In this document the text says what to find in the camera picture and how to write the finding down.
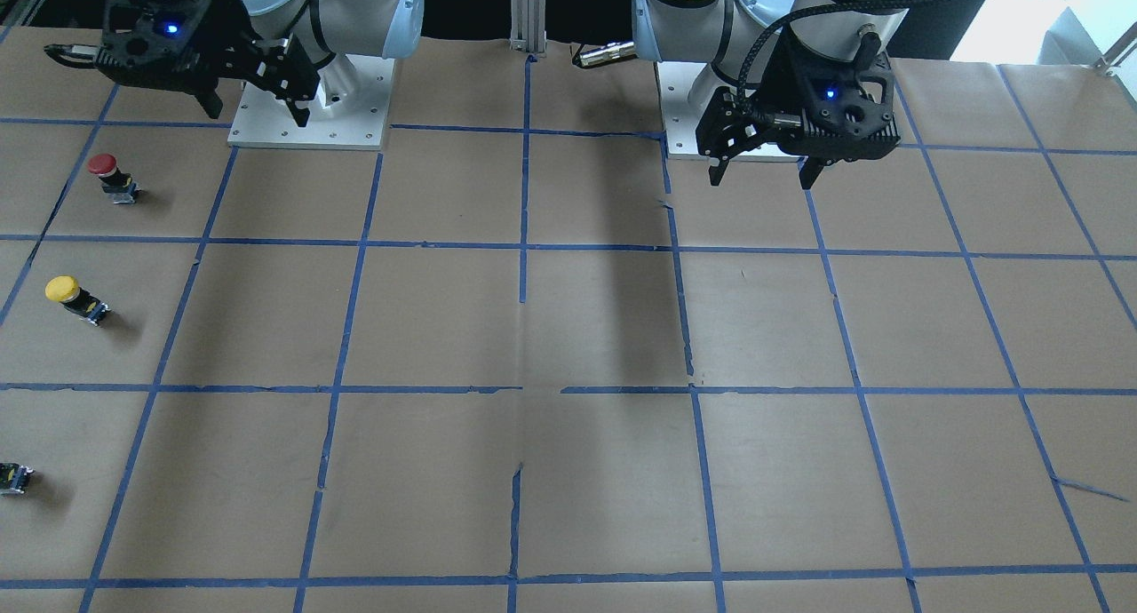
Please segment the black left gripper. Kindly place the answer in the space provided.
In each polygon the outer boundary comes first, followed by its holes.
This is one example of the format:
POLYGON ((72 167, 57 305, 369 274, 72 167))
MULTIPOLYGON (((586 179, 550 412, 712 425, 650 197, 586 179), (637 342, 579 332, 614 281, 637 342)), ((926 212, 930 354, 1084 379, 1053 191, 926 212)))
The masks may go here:
MULTIPOLYGON (((699 155, 708 159, 708 181, 720 187, 728 164, 736 156, 750 152, 762 144, 775 142, 803 126, 803 115, 783 114, 752 103, 746 96, 735 94, 728 86, 717 86, 696 124, 699 155)), ((827 168, 825 158, 803 156, 799 159, 799 183, 804 191, 816 183, 827 168)))

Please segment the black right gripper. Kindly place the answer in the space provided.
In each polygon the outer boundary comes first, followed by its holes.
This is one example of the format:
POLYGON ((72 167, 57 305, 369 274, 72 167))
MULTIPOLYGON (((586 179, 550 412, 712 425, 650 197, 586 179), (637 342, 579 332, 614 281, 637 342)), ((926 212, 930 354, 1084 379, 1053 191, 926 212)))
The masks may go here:
MULTIPOLYGON (((296 38, 254 41, 250 38, 222 38, 211 52, 211 74, 216 78, 239 78, 272 93, 290 111, 297 127, 310 119, 309 103, 318 86, 318 71, 296 38)), ((224 100, 217 93, 219 80, 196 88, 196 102, 211 121, 219 121, 224 100)))

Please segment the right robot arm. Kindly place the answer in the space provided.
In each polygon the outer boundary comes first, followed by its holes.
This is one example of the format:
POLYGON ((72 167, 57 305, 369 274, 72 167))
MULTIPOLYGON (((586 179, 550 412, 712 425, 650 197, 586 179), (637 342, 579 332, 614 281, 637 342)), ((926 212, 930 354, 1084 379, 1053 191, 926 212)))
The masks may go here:
POLYGON ((194 96, 219 116, 219 78, 239 78, 284 103, 305 126, 330 103, 330 63, 350 53, 402 59, 421 38, 424 0, 117 0, 130 20, 103 34, 103 67, 119 83, 194 96))

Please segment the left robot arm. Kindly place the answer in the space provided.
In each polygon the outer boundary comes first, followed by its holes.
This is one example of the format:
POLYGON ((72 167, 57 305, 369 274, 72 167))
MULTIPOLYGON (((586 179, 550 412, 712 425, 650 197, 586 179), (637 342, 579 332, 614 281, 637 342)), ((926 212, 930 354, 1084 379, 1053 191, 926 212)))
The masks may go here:
POLYGON ((632 40, 645 60, 706 64, 695 136, 711 184, 775 144, 810 189, 835 163, 898 147, 887 45, 912 1, 632 0, 632 40))

